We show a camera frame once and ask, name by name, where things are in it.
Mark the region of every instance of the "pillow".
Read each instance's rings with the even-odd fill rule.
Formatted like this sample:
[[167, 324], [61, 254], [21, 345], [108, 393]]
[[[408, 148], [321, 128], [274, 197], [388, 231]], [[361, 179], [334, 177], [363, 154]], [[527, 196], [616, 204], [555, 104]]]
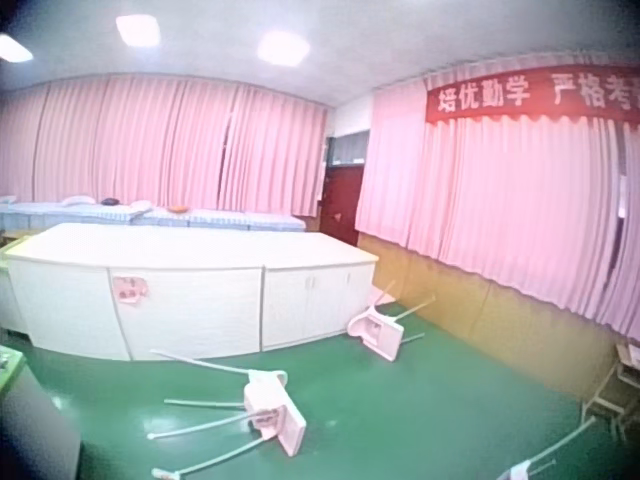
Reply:
[[107, 207], [115, 207], [116, 205], [120, 205], [120, 200], [118, 200], [117, 198], [105, 198], [100, 202], [100, 204]]
[[96, 200], [88, 195], [75, 195], [65, 198], [61, 204], [63, 207], [70, 207], [72, 205], [95, 205]]
[[187, 213], [189, 211], [189, 207], [186, 207], [184, 205], [174, 205], [171, 207], [167, 207], [167, 210], [169, 210], [171, 213]]
[[5, 195], [0, 197], [0, 205], [10, 205], [16, 201], [17, 197], [15, 195]]
[[135, 211], [141, 212], [141, 213], [148, 212], [153, 208], [153, 205], [149, 200], [138, 200], [137, 202], [131, 203], [131, 205], [129, 206], [133, 208]]

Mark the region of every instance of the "cabinet door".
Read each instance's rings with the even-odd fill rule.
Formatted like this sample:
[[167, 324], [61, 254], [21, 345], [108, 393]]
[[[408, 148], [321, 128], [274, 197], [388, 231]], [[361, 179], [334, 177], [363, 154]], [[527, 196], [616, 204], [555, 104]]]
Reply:
[[356, 265], [346, 272], [344, 314], [349, 319], [362, 313], [369, 305], [375, 264]]
[[113, 269], [148, 285], [138, 303], [115, 300], [135, 360], [159, 360], [151, 349], [191, 358], [260, 349], [261, 269], [156, 271]]
[[128, 360], [104, 268], [9, 260], [16, 300], [36, 347]]
[[310, 270], [309, 276], [305, 337], [312, 340], [343, 331], [349, 321], [344, 312], [347, 269]]
[[309, 272], [267, 270], [264, 278], [262, 346], [293, 345], [305, 339]]

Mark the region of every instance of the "pink curtain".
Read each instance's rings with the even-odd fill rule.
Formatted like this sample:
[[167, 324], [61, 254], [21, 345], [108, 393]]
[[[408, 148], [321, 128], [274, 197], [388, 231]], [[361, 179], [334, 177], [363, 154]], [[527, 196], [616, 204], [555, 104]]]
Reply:
[[227, 126], [237, 86], [189, 80], [169, 164], [169, 204], [218, 208]]
[[168, 202], [169, 157], [185, 80], [109, 79], [95, 140], [92, 178], [98, 199]]
[[240, 86], [222, 168], [219, 206], [315, 216], [326, 109]]
[[428, 127], [409, 248], [592, 317], [615, 234], [612, 122]]
[[620, 253], [596, 319], [640, 341], [640, 127], [624, 125], [628, 208]]
[[406, 246], [422, 158], [422, 80], [377, 92], [356, 228]]
[[615, 233], [612, 124], [505, 117], [431, 125], [426, 90], [509, 70], [627, 60], [523, 55], [377, 92], [356, 228], [593, 317]]
[[36, 201], [95, 195], [91, 162], [106, 88], [104, 77], [51, 84], [35, 157]]
[[9, 94], [0, 110], [0, 195], [33, 200], [33, 159], [49, 86]]

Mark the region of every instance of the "dark red door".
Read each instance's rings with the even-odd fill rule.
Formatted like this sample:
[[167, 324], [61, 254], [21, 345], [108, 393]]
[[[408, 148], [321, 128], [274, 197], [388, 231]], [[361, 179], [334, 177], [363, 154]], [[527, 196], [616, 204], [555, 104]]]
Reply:
[[358, 245], [356, 209], [363, 172], [363, 165], [329, 167], [320, 211], [320, 231], [354, 246]]

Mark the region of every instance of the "red banner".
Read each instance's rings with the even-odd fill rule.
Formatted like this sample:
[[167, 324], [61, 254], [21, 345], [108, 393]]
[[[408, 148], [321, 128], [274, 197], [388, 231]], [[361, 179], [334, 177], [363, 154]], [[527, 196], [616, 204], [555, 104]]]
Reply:
[[428, 92], [427, 122], [484, 115], [586, 116], [640, 123], [640, 70], [595, 65], [535, 68]]

